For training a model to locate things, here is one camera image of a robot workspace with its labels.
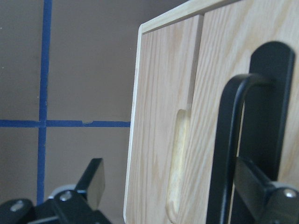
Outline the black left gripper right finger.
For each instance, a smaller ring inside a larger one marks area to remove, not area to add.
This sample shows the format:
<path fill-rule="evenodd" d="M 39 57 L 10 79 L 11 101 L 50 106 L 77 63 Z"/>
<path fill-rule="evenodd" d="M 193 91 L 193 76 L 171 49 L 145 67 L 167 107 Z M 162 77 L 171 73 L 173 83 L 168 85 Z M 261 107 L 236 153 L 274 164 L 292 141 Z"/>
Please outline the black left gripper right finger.
<path fill-rule="evenodd" d="M 234 184 L 255 224 L 297 224 L 299 190 L 270 180 L 252 161 L 237 157 Z"/>

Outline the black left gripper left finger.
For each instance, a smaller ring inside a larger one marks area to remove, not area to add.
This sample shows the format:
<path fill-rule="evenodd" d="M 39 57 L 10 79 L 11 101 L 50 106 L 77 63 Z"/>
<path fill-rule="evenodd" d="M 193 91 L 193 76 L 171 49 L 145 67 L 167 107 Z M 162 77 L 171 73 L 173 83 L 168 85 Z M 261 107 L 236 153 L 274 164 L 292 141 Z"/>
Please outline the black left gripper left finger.
<path fill-rule="evenodd" d="M 56 188 L 49 196 L 53 215 L 48 224 L 104 224 L 105 216 L 98 210 L 105 189 L 102 158 L 90 161 L 77 184 Z"/>

